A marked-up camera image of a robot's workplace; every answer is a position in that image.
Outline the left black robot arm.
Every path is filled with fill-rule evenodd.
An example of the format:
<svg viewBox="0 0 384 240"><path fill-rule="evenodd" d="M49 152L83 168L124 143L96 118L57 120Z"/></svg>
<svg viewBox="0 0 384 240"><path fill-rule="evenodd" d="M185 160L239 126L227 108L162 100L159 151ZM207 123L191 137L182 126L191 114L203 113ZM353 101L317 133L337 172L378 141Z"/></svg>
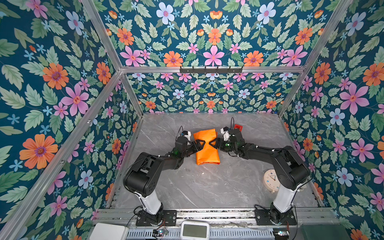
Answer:
<svg viewBox="0 0 384 240"><path fill-rule="evenodd" d="M158 199L156 186L161 173L166 170L177 170L184 159L203 150L204 140L191 141L187 136L176 138L175 147L167 154L151 155L141 153L135 162L126 170L123 186L139 198L142 204L140 215L159 222L164 215L164 205Z"/></svg>

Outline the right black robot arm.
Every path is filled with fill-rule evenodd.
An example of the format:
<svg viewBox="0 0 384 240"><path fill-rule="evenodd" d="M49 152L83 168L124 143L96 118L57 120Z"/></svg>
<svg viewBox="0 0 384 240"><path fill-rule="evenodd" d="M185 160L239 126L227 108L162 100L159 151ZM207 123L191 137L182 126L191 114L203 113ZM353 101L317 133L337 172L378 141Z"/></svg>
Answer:
<svg viewBox="0 0 384 240"><path fill-rule="evenodd" d="M289 217L298 190L307 183L310 176L309 169L293 147L271 148L247 143L239 129L228 129L222 138L215 138L209 145L245 160L271 164L280 186L269 209L270 220L278 225Z"/></svg>

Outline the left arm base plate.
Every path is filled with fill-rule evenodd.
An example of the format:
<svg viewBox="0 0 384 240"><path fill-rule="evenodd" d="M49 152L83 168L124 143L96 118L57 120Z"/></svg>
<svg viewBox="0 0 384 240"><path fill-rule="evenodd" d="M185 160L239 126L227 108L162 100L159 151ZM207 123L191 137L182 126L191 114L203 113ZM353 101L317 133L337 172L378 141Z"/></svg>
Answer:
<svg viewBox="0 0 384 240"><path fill-rule="evenodd" d="M136 220L137 227L174 227L177 221L176 210L159 210L156 215L151 215L144 210L140 210Z"/></svg>

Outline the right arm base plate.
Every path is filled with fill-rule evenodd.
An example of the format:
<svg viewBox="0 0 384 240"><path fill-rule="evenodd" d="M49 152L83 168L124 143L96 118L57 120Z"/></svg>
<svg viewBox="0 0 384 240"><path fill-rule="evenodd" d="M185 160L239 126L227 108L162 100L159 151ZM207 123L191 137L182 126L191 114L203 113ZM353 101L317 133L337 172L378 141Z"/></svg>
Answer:
<svg viewBox="0 0 384 240"><path fill-rule="evenodd" d="M255 209L255 219L258 226L295 226L297 218L293 209L286 213L280 213L278 210Z"/></svg>

